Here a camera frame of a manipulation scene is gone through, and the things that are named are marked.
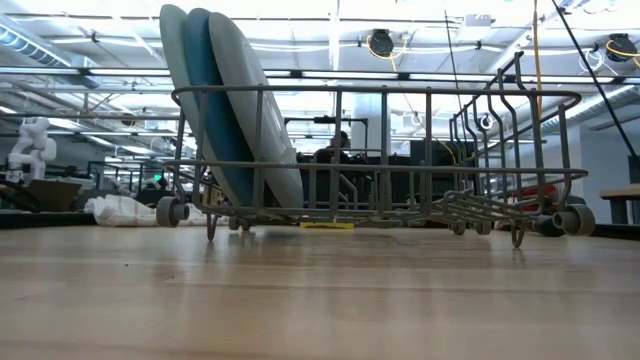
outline ceiling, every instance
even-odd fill
[[[637,25],[637,0],[592,0],[569,1],[573,4],[567,20],[581,46],[593,48],[596,41],[604,43],[611,33],[628,33],[633,41],[640,41]],[[161,0],[3,0],[2,11],[17,26],[38,36],[65,54],[82,55],[101,67],[165,68],[160,44],[158,14]],[[262,66],[269,69],[314,69],[343,71],[391,72],[388,60],[378,59],[369,53],[366,41],[373,29],[389,29],[396,49],[403,48],[403,36],[408,38],[405,54],[397,60],[398,72],[443,72],[453,71],[448,49],[448,35],[456,49],[453,55],[458,73],[486,73],[503,64],[499,59],[509,46],[518,42],[526,51],[522,60],[525,74],[535,73],[532,44],[526,39],[533,18],[533,1],[517,0],[270,0],[270,1],[175,1],[185,11],[202,7],[218,11],[235,19],[245,36],[250,40]],[[584,75],[579,55],[572,51],[573,44],[562,22],[554,16],[551,1],[541,1],[538,14],[543,18],[539,29],[541,48],[541,70],[546,75]],[[471,26],[468,15],[487,15],[489,26]],[[92,34],[99,43],[91,41]],[[477,41],[482,48],[475,49]],[[570,53],[555,55],[557,52]],[[637,75],[633,62],[612,63],[591,59],[598,65],[599,75]],[[0,63],[3,65],[39,65],[10,49],[0,47]],[[21,81],[54,91],[62,99],[78,105],[83,104],[82,93],[61,93],[51,90],[60,86],[49,77],[19,76]],[[132,82],[162,87],[171,85],[168,78],[135,77],[103,78],[101,86],[130,87]],[[274,83],[326,84],[322,80],[277,80]],[[337,81],[337,84],[358,84],[358,81]],[[453,84],[437,84],[451,87]],[[475,87],[461,84],[461,87]],[[585,96],[595,88],[582,86],[571,88]],[[89,102],[97,113],[130,111],[133,114],[175,116],[178,107],[167,94],[118,94],[105,100],[108,94],[93,94]],[[281,111],[285,115],[323,115],[333,113],[333,96],[322,93],[276,94]],[[345,99],[358,101],[357,96]],[[402,121],[402,114],[411,109],[425,108],[424,99],[418,96],[392,95],[389,99],[394,117],[392,131],[398,135],[411,135],[420,130],[411,121]],[[25,109],[25,103],[11,104],[14,110]],[[507,112],[499,101],[494,106],[500,114]],[[448,119],[459,110],[454,96],[434,99],[434,133],[447,135]],[[113,131],[123,126],[110,122],[104,125]],[[629,123],[629,128],[636,127]],[[175,122],[163,125],[175,128]],[[331,134],[329,125],[292,123],[289,131],[298,133]],[[300,149],[317,148],[326,144],[326,139],[299,140]],[[396,141],[396,150],[406,143]]]

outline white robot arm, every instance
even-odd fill
[[[47,118],[27,120],[20,126],[18,143],[13,146],[9,159],[9,171],[7,180],[20,182],[23,178],[22,164],[31,165],[32,179],[43,179],[46,169],[45,161],[56,158],[57,145],[55,140],[47,137],[47,128],[50,123]],[[27,148],[33,150],[29,154],[23,154]]]

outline dish rack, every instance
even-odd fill
[[[332,163],[295,163],[281,164],[265,162],[257,159],[254,162],[205,161],[202,157],[202,146],[196,152],[195,160],[181,159],[184,140],[185,116],[181,112],[176,144],[176,157],[163,163],[163,166],[173,172],[173,187],[175,197],[163,198],[157,207],[156,219],[160,226],[174,227],[180,220],[188,218],[186,193],[182,186],[184,173],[180,166],[193,166],[195,176],[188,177],[193,181],[193,203],[206,214],[207,237],[211,241],[215,235],[216,223],[220,216],[229,217],[229,227],[232,230],[249,228],[258,223],[279,222],[295,224],[304,222],[341,222],[356,224],[373,224],[379,226],[411,226],[425,221],[436,221],[447,224],[449,229],[457,235],[462,235],[467,225],[472,225],[480,235],[487,235],[492,231],[491,222],[507,221],[511,224],[511,238],[514,247],[522,244],[527,224],[545,219],[543,208],[545,192],[549,184],[562,183],[562,193],[559,197],[558,211],[551,217],[555,227],[564,230],[569,235],[589,235],[595,228],[595,219],[591,210],[585,205],[568,204],[567,198],[571,191],[572,181],[587,175],[587,171],[573,169],[569,161],[569,143],[567,136],[566,111],[581,101],[578,93],[560,90],[537,91],[527,89],[520,74],[520,57],[516,53],[514,58],[499,69],[493,80],[485,84],[482,89],[447,89],[447,88],[418,88],[418,87],[365,87],[365,86],[301,86],[301,85],[256,85],[256,86],[192,86],[176,89],[172,99],[180,105],[179,95],[193,92],[200,96],[200,104],[207,104],[207,96],[214,92],[243,91],[258,97],[256,109],[256,134],[262,129],[262,101],[268,91],[314,91],[335,93],[335,134],[340,136],[342,98],[344,93],[377,93],[381,96],[381,149],[379,150],[379,165],[340,164],[340,147],[333,151]],[[506,71],[515,66],[515,75],[506,75]],[[518,89],[505,89],[505,82],[517,85]],[[425,97],[426,108],[424,118],[425,153],[424,160],[419,166],[389,165],[387,151],[389,121],[387,119],[387,97],[389,94],[421,94]],[[433,166],[432,161],[432,110],[434,95],[467,95],[471,100],[462,107],[449,121],[450,144],[452,156],[455,157],[453,166]],[[537,99],[539,96],[561,97],[563,101],[552,113],[540,117]],[[498,97],[509,114],[502,119],[493,109],[492,97]],[[527,126],[518,123],[515,108],[507,97],[524,97],[530,108],[531,123]],[[498,141],[489,144],[488,131],[481,126],[478,116],[478,100],[486,99],[489,114],[497,123]],[[201,111],[200,129],[204,129],[205,111]],[[542,136],[540,125],[544,121],[557,117],[560,125],[560,150],[562,168],[545,168],[542,154]],[[509,134],[506,125],[511,128]],[[533,157],[535,168],[521,167],[520,142],[523,134],[532,133]],[[467,153],[466,144],[460,136],[467,136],[472,141],[473,151]],[[204,132],[196,134],[197,143],[203,144]],[[507,147],[513,146],[514,166],[507,167]],[[253,149],[261,149],[261,137],[256,136]],[[489,153],[496,149],[500,166],[489,166]],[[253,203],[252,206],[219,206],[212,205],[209,199],[201,199],[200,185],[211,185],[202,180],[207,167],[244,167],[254,169]],[[308,201],[303,208],[282,208],[265,206],[265,169],[294,168],[309,171]],[[316,180],[318,171],[329,172],[329,201],[327,208],[318,207],[316,201]],[[345,177],[344,172],[372,174],[371,196],[368,202],[361,202],[357,188]],[[407,203],[393,203],[391,198],[391,174],[409,174],[409,201]],[[414,177],[417,174],[419,184],[415,186]],[[453,190],[444,193],[441,199],[434,200],[434,174],[452,174],[454,178]],[[523,176],[533,178],[529,185],[523,184]],[[342,193],[340,189],[349,189]]]

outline metal frame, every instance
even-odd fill
[[[380,165],[349,165],[340,164],[338,159],[340,158],[340,145],[339,141],[336,141],[337,147],[333,149],[334,154],[332,163],[330,164],[285,164],[276,162],[266,162],[263,159],[256,159],[255,162],[237,162],[237,161],[206,161],[203,160],[202,147],[199,146],[195,160],[183,160],[181,159],[181,148],[184,134],[185,117],[184,113],[181,113],[181,120],[178,130],[178,144],[176,146],[176,157],[174,160],[169,160],[163,163],[165,167],[173,167],[174,169],[174,181],[177,189],[178,197],[182,204],[185,203],[185,191],[182,188],[181,182],[176,181],[180,178],[180,174],[177,169],[180,165],[192,165],[195,167],[194,186],[193,186],[193,201],[194,205],[208,214],[208,233],[211,235],[215,231],[215,220],[218,216],[231,216],[240,218],[246,223],[256,223],[263,220],[284,220],[291,223],[298,221],[340,221],[340,222],[352,222],[352,223],[379,223],[379,224],[395,224],[395,225],[408,225],[421,223],[425,220],[437,221],[441,223],[449,224],[456,233],[461,233],[466,228],[466,223],[486,224],[490,221],[507,220],[512,223],[512,242],[514,246],[519,246],[522,242],[522,236],[524,234],[523,223],[536,219],[542,214],[544,201],[545,201],[545,188],[546,181],[545,175],[554,174],[562,176],[562,180],[565,184],[563,195],[560,199],[560,209],[566,208],[566,198],[568,191],[571,189],[572,180],[584,177],[587,175],[587,171],[582,169],[570,168],[569,164],[569,147],[567,141],[567,127],[565,111],[577,105],[581,100],[581,95],[570,91],[561,90],[544,90],[537,91],[535,89],[527,90],[522,85],[519,73],[519,60],[522,56],[522,52],[516,53],[514,58],[506,65],[504,69],[500,69],[494,79],[488,82],[484,89],[433,89],[433,88],[407,88],[407,87],[364,87],[364,86],[300,86],[300,85],[287,85],[287,86],[192,86],[184,87],[175,90],[171,96],[173,100],[179,105],[179,96],[182,93],[194,92],[199,93],[201,97],[201,104],[207,104],[207,96],[212,92],[229,92],[229,91],[244,91],[251,92],[257,96],[257,109],[256,109],[256,137],[253,142],[253,149],[257,152],[261,152],[262,148],[262,112],[263,112],[263,96],[265,91],[327,91],[335,92],[335,135],[340,136],[340,125],[342,123],[342,96],[345,92],[355,93],[379,93],[382,97],[382,137],[381,137],[381,164]],[[503,89],[503,77],[505,71],[511,66],[516,67],[516,82],[521,87],[521,90],[504,90]],[[498,84],[499,89],[492,89],[492,86]],[[389,158],[387,152],[387,135],[389,133],[388,121],[386,119],[387,111],[387,96],[392,93],[411,93],[411,94],[423,94],[426,97],[426,117],[425,117],[425,160],[420,166],[397,166],[389,165]],[[433,95],[471,95],[472,100],[466,104],[463,109],[456,114],[450,120],[451,126],[451,143],[455,145],[454,151],[455,157],[458,160],[455,166],[433,166],[431,159],[431,137],[432,137],[432,96]],[[517,128],[517,119],[515,112],[511,111],[513,107],[508,105],[508,109],[511,112],[512,122],[514,124],[514,133],[510,136],[505,136],[502,120],[499,116],[496,116],[495,112],[492,115],[496,118],[500,127],[500,141],[495,146],[500,146],[500,159],[501,167],[491,168],[489,167],[489,157],[487,143],[487,137],[483,136],[484,146],[478,147],[478,136],[469,126],[469,116],[472,117],[474,123],[478,123],[479,118],[476,111],[476,101],[482,97],[487,97],[490,104],[492,96],[500,97],[501,101],[508,105],[505,96],[524,96],[527,97],[530,103],[531,119],[532,123],[528,127],[519,130]],[[554,114],[539,119],[537,98],[538,96],[553,96],[567,98],[566,103],[561,103],[558,106],[557,111]],[[204,128],[206,121],[206,109],[200,111],[200,128]],[[562,124],[560,128],[561,133],[561,152],[563,159],[563,168],[545,168],[542,157],[542,139],[540,132],[540,125],[542,122],[559,115],[560,122]],[[458,130],[463,129],[463,137],[466,138],[467,132],[474,139],[474,151],[473,154],[467,154],[463,147],[459,146],[461,140],[459,138]],[[533,141],[534,141],[534,156],[535,156],[535,168],[522,168],[519,161],[519,142],[518,136],[525,131],[533,129]],[[516,163],[515,168],[506,167],[506,155],[505,155],[505,143],[513,139],[513,146],[515,147]],[[204,133],[197,134],[198,144],[202,144],[204,141]],[[470,160],[485,155],[485,168],[469,167],[467,162]],[[252,206],[211,206],[204,205],[200,201],[200,179],[206,169],[206,167],[245,167],[253,168],[254,172],[254,184],[253,184],[253,204]],[[311,171],[311,182],[315,182],[315,171],[317,170],[329,170],[330,171],[330,201],[328,209],[316,208],[315,202],[315,184],[309,186],[309,201],[306,208],[278,208],[278,207],[265,207],[263,202],[265,171],[275,168],[291,168],[291,169],[308,169]],[[339,181],[349,183],[349,181],[343,176],[340,176],[341,171],[350,172],[365,172],[373,173],[373,179],[376,182],[373,187],[372,201],[369,202],[367,209],[359,208],[357,197],[354,197],[355,203],[353,209],[349,208],[348,203],[344,200],[346,196],[340,194],[338,191]],[[409,204],[393,204],[391,201],[391,173],[392,172],[406,172],[410,174],[410,179],[413,178],[414,173],[418,173],[420,176],[419,184],[419,199],[420,203],[415,204],[414,201],[410,201]],[[444,194],[444,197],[440,200],[433,201],[432,191],[432,176],[433,174],[454,174],[454,190],[448,191]],[[523,188],[521,186],[521,176],[523,174],[533,174],[536,176],[537,183],[534,187],[537,187],[538,195],[532,199],[523,199]],[[507,175],[515,175],[517,180],[517,186],[515,189],[507,188]],[[481,180],[484,176],[486,186],[484,190],[476,190],[473,188],[465,188],[465,180],[469,176],[475,176],[477,180]],[[500,176],[503,180],[502,186],[499,191],[491,192],[491,176]],[[410,193],[415,194],[414,182],[410,182]],[[518,201],[515,203],[509,203],[509,198],[516,198]],[[398,206],[405,206],[404,210],[398,209]],[[535,205],[535,211],[527,211],[526,207]]]

